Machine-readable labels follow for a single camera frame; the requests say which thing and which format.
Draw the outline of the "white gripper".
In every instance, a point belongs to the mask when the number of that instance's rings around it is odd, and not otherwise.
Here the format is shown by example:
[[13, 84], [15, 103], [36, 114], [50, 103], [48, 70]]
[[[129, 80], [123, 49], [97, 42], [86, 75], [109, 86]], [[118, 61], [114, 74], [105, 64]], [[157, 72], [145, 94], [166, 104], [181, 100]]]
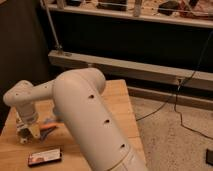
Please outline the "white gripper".
[[39, 139], [41, 137], [39, 124], [24, 123], [19, 113], [16, 113], [16, 133], [21, 144], [26, 144], [30, 139]]

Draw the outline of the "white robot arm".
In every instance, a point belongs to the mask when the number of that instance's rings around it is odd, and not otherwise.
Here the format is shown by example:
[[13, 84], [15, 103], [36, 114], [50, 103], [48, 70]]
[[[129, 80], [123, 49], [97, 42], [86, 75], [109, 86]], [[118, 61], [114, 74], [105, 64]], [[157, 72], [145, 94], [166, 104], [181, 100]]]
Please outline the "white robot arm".
[[51, 99], [92, 171], [148, 171], [105, 105], [101, 97], [105, 85], [100, 70], [74, 69], [37, 86], [21, 80], [4, 94], [3, 101], [31, 126], [38, 119], [35, 103]]

